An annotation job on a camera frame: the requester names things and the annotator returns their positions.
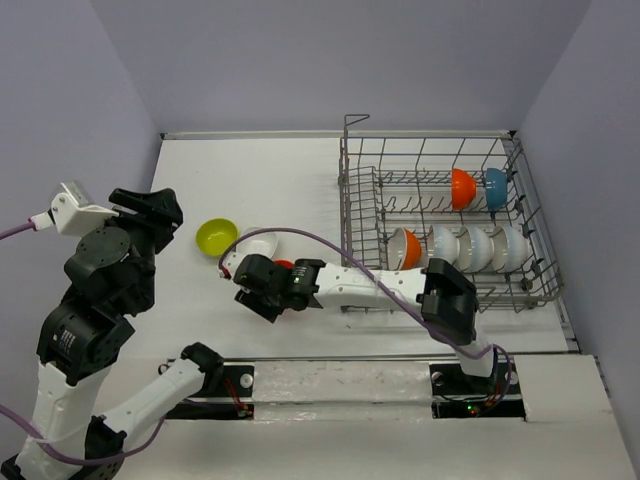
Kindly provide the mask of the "lime green bowl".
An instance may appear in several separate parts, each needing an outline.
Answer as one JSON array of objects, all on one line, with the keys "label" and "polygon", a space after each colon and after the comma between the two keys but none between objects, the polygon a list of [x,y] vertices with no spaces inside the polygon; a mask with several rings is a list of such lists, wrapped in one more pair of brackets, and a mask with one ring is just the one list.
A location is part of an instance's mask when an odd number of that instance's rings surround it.
[{"label": "lime green bowl", "polygon": [[238,236],[238,228],[234,222],[226,218],[214,218],[198,228],[195,242],[204,255],[219,257]]}]

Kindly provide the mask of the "yellow striped bowl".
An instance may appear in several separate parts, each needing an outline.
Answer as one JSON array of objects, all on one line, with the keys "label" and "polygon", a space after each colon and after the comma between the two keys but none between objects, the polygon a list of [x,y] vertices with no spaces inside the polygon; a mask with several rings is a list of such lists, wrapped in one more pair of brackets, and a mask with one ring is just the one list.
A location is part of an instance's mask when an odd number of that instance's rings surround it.
[{"label": "yellow striped bowl", "polygon": [[418,265],[422,247],[417,237],[406,228],[396,228],[387,241],[387,263],[390,270],[410,270]]}]

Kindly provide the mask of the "small orange bowl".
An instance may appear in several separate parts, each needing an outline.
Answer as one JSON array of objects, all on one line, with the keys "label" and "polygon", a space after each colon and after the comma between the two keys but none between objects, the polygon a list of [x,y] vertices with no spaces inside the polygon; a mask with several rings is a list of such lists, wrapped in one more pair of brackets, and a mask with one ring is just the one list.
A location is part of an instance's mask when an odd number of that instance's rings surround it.
[{"label": "small orange bowl", "polygon": [[467,208],[476,197],[477,184],[467,171],[453,168],[451,174],[451,203],[454,210]]}]

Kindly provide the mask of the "blue bowl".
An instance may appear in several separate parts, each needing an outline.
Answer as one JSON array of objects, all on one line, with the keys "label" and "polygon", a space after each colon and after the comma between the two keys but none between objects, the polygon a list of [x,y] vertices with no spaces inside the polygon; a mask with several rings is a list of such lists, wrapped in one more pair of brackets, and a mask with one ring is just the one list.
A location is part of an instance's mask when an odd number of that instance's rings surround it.
[{"label": "blue bowl", "polygon": [[490,212],[496,212],[507,204],[508,177],[504,171],[497,168],[486,170],[485,198]]}]

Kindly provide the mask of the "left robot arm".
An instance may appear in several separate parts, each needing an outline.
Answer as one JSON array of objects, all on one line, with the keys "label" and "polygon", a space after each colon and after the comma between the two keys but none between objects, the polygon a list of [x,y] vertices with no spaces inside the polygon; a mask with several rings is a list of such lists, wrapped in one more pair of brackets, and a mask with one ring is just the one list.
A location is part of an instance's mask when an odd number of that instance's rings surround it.
[{"label": "left robot arm", "polygon": [[108,207],[65,183],[29,229],[54,228],[78,244],[65,262],[70,285],[46,317],[36,349],[38,392],[27,439],[3,462],[8,479],[111,479],[124,460],[145,449],[165,415],[186,398],[221,383],[223,358],[195,343],[153,382],[102,414],[94,405],[123,345],[131,319],[155,302],[155,258],[183,221],[171,189],[117,189]]}]

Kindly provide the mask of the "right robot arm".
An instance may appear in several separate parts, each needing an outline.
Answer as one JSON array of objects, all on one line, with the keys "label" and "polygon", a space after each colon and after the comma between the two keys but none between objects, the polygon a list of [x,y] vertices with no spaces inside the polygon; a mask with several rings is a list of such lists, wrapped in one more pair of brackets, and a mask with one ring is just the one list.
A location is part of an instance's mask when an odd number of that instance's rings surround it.
[{"label": "right robot arm", "polygon": [[477,394],[496,388],[497,352],[476,325],[476,287],[445,260],[425,269],[368,271],[319,259],[286,268],[261,254],[233,253],[223,272],[240,287],[235,300],[271,323],[286,310],[402,311],[456,352],[459,383]]}]

